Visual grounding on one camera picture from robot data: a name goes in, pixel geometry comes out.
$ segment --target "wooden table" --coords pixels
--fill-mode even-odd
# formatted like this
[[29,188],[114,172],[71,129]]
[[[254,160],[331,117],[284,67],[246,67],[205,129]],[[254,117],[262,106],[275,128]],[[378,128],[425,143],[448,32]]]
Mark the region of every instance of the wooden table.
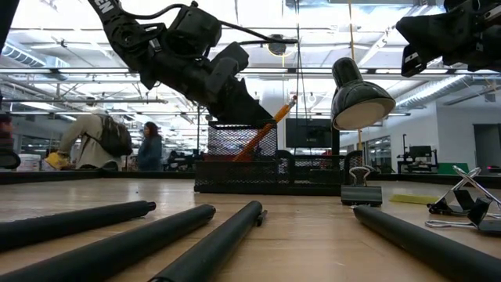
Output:
[[[370,183],[384,188],[383,211],[424,227],[429,215],[419,204],[391,203],[393,193],[441,195],[448,186],[423,183]],[[339,197],[195,194],[192,180],[90,179],[0,186],[0,220],[25,219],[125,201],[156,201],[144,219],[52,240],[0,254],[0,273],[27,266],[94,241],[141,226],[198,204],[217,208],[208,226],[145,258],[111,281],[147,281],[198,240],[258,200],[269,210],[263,227],[253,228],[216,281],[443,281],[428,266],[364,227]],[[432,230],[501,258],[501,240],[474,230]]]

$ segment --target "green object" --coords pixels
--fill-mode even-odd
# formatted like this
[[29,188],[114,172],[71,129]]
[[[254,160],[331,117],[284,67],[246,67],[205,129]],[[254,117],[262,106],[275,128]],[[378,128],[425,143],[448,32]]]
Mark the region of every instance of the green object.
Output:
[[431,204],[438,201],[438,199],[439,197],[433,196],[395,194],[390,198],[390,201],[409,204]]
[[465,172],[469,172],[467,163],[440,163],[438,164],[438,174],[441,175],[457,175],[457,173],[452,168],[453,166],[463,169]]

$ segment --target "ceiling pipe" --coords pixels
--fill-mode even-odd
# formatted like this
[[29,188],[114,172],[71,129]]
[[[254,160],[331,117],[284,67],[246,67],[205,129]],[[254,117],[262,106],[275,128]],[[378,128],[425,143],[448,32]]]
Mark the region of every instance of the ceiling pipe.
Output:
[[441,81],[430,81],[402,96],[403,98],[397,101],[397,108],[413,109],[423,106],[473,84],[474,79],[470,75],[450,77]]
[[4,99],[3,103],[168,103],[163,99]]

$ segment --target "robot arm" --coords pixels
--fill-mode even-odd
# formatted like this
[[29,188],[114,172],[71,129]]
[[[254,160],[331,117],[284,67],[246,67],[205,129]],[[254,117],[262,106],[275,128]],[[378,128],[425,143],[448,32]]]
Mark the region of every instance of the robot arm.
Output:
[[465,63],[469,71],[501,71],[501,2],[446,0],[447,13],[407,16],[396,25],[409,42],[402,76],[410,78],[442,57],[445,65]]
[[[206,107],[219,121],[252,124],[272,119],[249,95],[245,81],[235,78],[249,64],[248,54],[237,42],[213,60],[207,58],[221,38],[224,22],[198,9],[196,2],[191,6],[174,4],[152,16],[140,16],[124,11],[118,0],[88,1],[99,15],[115,53],[139,72],[148,89],[161,82]],[[151,20],[171,9],[179,12],[169,28],[164,23],[139,24],[136,20]]]

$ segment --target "blue jacket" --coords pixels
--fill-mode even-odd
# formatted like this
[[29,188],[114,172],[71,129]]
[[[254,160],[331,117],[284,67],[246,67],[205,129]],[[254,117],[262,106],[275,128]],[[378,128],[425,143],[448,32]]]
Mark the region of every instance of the blue jacket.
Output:
[[162,171],[162,138],[153,137],[151,140],[145,139],[138,151],[138,168],[142,172]]

